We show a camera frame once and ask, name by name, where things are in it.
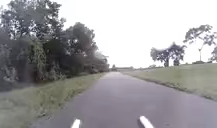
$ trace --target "asphalt road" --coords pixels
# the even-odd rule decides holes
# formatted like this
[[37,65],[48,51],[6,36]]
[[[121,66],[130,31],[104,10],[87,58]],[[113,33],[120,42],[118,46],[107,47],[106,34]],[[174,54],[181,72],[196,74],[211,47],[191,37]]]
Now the asphalt road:
[[81,128],[139,128],[141,115],[155,128],[217,128],[217,102],[120,73],[108,73],[32,126],[70,128],[78,118]]

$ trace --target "grass verge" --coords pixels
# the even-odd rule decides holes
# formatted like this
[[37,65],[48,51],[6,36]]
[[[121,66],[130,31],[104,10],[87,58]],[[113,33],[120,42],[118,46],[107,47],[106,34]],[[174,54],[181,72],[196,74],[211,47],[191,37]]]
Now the grass verge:
[[217,101],[217,64],[183,65],[123,73]]
[[28,128],[31,121],[52,114],[102,75],[81,76],[0,94],[0,128]]

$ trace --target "white road marking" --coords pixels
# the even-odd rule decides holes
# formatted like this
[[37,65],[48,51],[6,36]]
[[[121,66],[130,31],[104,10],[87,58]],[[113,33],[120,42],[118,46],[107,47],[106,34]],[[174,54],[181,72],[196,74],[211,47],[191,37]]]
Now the white road marking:
[[154,128],[151,122],[146,117],[140,116],[139,119],[144,128]]
[[74,123],[70,128],[80,128],[81,120],[75,119]]

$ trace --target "green grass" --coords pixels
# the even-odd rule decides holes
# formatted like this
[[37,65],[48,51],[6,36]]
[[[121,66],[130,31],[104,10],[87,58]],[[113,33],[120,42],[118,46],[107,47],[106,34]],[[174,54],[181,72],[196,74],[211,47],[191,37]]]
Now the green grass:
[[217,100],[217,64],[183,65],[124,73]]
[[28,128],[31,121],[52,114],[102,75],[81,76],[0,94],[0,128]]

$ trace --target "white sky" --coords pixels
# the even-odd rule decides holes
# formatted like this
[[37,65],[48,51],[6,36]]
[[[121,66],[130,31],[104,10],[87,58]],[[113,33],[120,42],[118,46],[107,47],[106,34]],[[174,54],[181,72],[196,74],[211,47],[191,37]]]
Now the white sky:
[[[66,27],[82,22],[95,30],[99,50],[116,66],[154,64],[150,49],[182,44],[189,28],[210,24],[217,31],[217,0],[56,0]],[[211,57],[205,46],[202,60]],[[186,49],[184,62],[199,60],[198,46]]]

